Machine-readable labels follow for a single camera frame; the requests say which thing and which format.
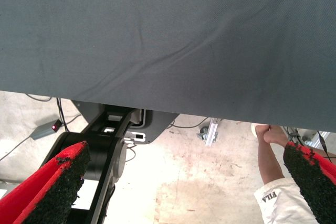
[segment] red foam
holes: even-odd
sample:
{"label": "red foam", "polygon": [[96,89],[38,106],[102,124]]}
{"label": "red foam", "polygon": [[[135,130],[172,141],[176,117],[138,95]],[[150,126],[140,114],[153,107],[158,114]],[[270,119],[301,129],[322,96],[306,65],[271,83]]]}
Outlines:
{"label": "red foam", "polygon": [[[1,199],[1,223],[22,223],[57,181],[63,170],[70,167],[72,159],[79,155],[86,145],[87,142],[84,141],[64,149]],[[58,164],[59,161],[56,158],[69,158],[70,160]]]}
{"label": "red foam", "polygon": [[313,155],[311,155],[311,149],[308,147],[302,145],[296,146],[294,142],[288,142],[288,145],[291,145],[298,151],[301,151],[303,153],[303,157],[308,160],[310,164],[314,164],[314,159],[319,161],[319,165],[323,174],[330,178],[330,180],[336,185],[336,165],[332,164],[328,159],[315,152],[313,152]]}

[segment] person's leg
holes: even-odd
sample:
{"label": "person's leg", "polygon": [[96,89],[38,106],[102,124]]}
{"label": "person's leg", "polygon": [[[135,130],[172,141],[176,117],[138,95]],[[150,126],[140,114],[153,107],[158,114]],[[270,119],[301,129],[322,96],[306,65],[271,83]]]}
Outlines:
{"label": "person's leg", "polygon": [[273,180],[284,178],[279,162],[269,143],[264,140],[264,135],[268,132],[269,125],[256,127],[258,137],[258,165],[261,178],[264,184]]}

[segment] white shorts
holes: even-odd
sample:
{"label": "white shorts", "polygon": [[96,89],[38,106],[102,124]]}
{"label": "white shorts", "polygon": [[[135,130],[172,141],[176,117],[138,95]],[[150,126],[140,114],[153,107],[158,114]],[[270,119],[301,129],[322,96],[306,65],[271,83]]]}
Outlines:
{"label": "white shorts", "polygon": [[292,178],[267,183],[254,193],[264,223],[318,223]]}

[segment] black device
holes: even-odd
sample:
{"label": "black device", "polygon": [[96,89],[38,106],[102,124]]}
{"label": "black device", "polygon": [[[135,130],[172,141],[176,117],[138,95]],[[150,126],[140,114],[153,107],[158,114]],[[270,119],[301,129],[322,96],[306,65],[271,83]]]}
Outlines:
{"label": "black device", "polygon": [[90,120],[90,123],[81,133],[62,133],[42,165],[64,148],[87,141],[91,161],[84,179],[96,180],[98,186],[90,209],[72,208],[67,223],[101,224],[115,189],[114,183],[118,181],[124,170],[127,145],[123,138],[127,130],[146,135],[145,142],[130,140],[132,143],[148,144],[153,142],[178,114],[78,101],[73,103],[83,116]]}

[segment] bare foot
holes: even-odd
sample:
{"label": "bare foot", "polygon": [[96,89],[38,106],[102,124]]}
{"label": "bare foot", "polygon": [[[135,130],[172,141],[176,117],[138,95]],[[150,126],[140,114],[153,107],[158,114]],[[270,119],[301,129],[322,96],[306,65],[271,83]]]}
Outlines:
{"label": "bare foot", "polygon": [[265,132],[269,130],[270,125],[257,125],[256,134],[257,136],[264,137]]}
{"label": "bare foot", "polygon": [[288,139],[280,126],[271,125],[269,131],[264,133],[264,140],[266,143],[275,143],[283,147],[288,143]]}

